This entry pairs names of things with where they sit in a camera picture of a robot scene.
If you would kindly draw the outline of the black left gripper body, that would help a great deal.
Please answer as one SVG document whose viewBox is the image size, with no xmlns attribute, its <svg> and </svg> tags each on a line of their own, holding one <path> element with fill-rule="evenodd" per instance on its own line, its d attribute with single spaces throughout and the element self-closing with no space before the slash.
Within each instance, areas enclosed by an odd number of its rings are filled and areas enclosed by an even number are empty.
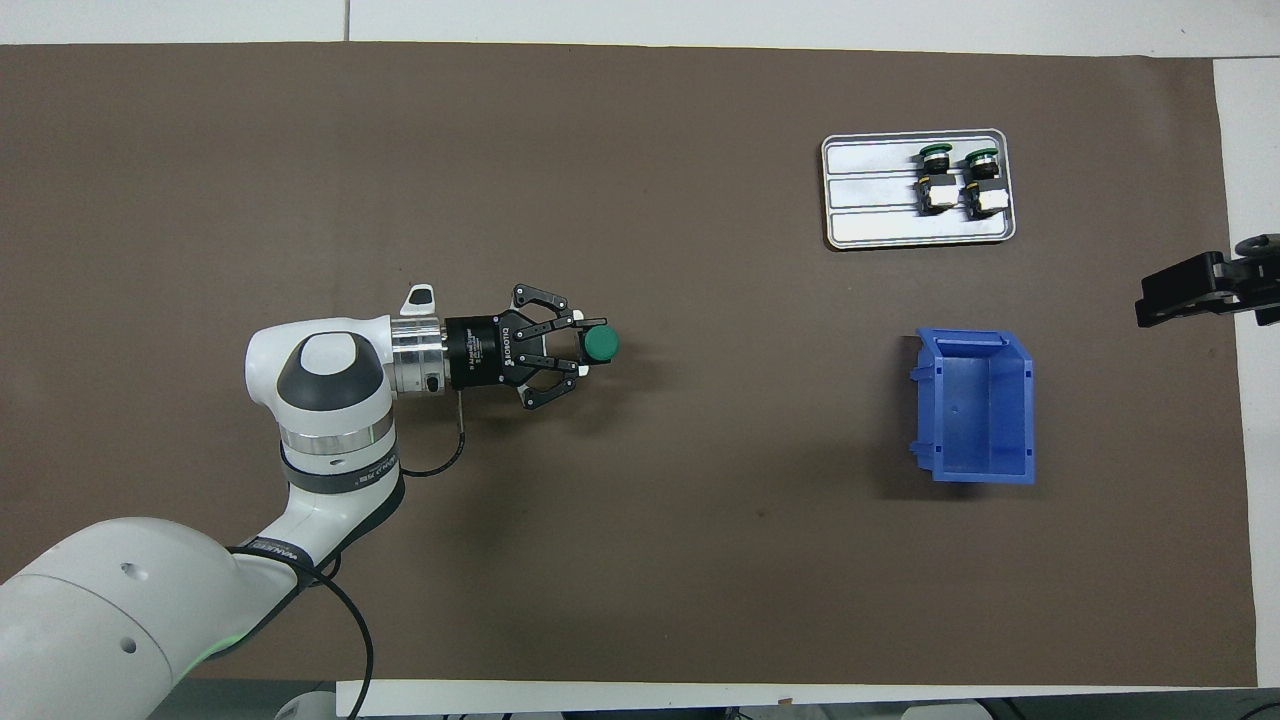
<svg viewBox="0 0 1280 720">
<path fill-rule="evenodd" d="M 445 363 L 451 387 L 517 387 L 527 382 L 531 369 L 520 366 L 517 360 L 531 347 L 517 340 L 516 332 L 530 324 L 520 313 L 447 318 Z"/>
</svg>

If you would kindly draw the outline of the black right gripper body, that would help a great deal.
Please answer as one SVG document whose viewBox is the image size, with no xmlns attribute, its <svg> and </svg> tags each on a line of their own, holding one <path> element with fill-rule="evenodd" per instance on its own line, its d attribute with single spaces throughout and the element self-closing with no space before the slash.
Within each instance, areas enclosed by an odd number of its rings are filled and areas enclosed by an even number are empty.
<svg viewBox="0 0 1280 720">
<path fill-rule="evenodd" d="M 1257 325 L 1279 323 L 1279 255 L 1238 258 L 1228 264 L 1228 314 L 1253 313 Z"/>
</svg>

